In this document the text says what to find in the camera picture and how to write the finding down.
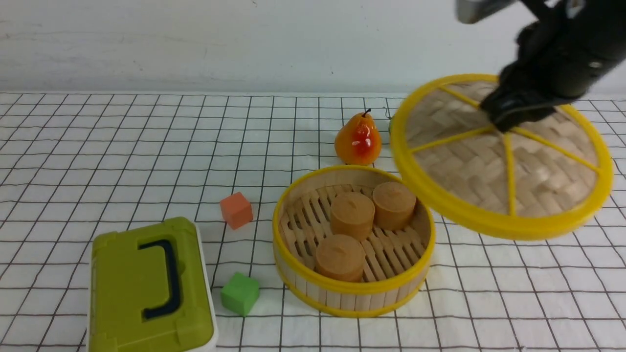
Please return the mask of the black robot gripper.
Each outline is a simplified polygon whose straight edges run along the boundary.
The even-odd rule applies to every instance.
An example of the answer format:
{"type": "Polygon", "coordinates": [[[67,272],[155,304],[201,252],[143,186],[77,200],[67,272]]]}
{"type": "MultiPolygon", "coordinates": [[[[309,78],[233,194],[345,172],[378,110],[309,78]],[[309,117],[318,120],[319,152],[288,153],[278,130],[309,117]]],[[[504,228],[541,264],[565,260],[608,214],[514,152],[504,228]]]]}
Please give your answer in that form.
{"type": "Polygon", "coordinates": [[[516,39],[517,58],[498,90],[479,103],[501,133],[556,112],[583,96],[612,69],[612,25],[589,20],[534,22],[516,39]]]}

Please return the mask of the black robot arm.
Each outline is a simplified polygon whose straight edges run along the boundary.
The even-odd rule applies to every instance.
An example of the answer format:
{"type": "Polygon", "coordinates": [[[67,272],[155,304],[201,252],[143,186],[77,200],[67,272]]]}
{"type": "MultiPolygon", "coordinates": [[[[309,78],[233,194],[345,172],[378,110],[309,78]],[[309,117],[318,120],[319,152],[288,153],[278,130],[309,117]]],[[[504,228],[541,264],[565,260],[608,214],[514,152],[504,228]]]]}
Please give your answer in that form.
{"type": "Polygon", "coordinates": [[[479,105],[502,133],[580,99],[626,56],[623,0],[523,4],[536,20],[521,29],[516,59],[503,67],[498,87],[479,105]]]}

